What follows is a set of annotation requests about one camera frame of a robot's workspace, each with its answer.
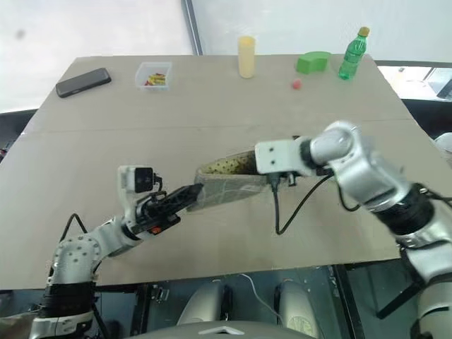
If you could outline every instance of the plastic container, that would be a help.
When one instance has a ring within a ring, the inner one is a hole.
[[[141,90],[169,90],[171,83],[171,62],[143,62],[135,74],[135,85]],[[156,73],[165,75],[164,85],[145,85],[149,76]]]

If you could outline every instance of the green bottle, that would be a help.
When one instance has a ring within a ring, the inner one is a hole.
[[[347,51],[344,56],[344,61],[339,69],[339,77],[348,80],[352,79],[356,70],[358,69],[359,62],[362,56],[366,52],[367,35],[369,35],[370,29],[367,27],[361,27],[358,32],[358,36],[347,47]]]

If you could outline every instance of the black phone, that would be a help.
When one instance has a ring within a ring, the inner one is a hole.
[[[89,90],[95,86],[103,85],[112,81],[106,69],[95,69],[94,71],[76,76],[57,83],[56,93],[59,97],[68,97],[83,90]]]

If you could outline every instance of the small red ball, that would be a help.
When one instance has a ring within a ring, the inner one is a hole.
[[[292,83],[292,88],[294,90],[299,90],[302,87],[302,80],[301,79],[295,79]]]

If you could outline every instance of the yellow bottle cap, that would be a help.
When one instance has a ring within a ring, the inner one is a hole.
[[[362,37],[367,37],[369,35],[370,29],[368,27],[361,27],[359,29],[358,35],[361,35]]]

